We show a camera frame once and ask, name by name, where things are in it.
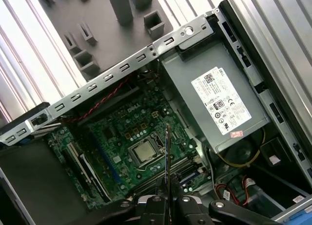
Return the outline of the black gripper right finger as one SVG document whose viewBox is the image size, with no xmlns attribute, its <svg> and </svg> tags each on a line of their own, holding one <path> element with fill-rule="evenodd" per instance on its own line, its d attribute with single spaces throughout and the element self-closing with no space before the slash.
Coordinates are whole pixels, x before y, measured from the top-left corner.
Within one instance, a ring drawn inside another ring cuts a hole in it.
<svg viewBox="0 0 312 225">
<path fill-rule="evenodd" d="M 232 202 L 214 200 L 209 206 L 198 203 L 180 188 L 178 173 L 170 175 L 170 197 L 173 200 L 174 225 L 274 225 L 275 221 Z"/>
</svg>

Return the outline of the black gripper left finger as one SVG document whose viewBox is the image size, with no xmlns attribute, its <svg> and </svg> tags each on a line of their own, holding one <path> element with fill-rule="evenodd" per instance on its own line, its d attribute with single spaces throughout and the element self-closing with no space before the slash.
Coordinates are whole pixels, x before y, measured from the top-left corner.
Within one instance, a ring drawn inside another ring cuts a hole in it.
<svg viewBox="0 0 312 225">
<path fill-rule="evenodd" d="M 137 202 L 122 199 L 91 213 L 91 225 L 167 225 L 168 177 L 156 181 L 156 194 Z"/>
</svg>

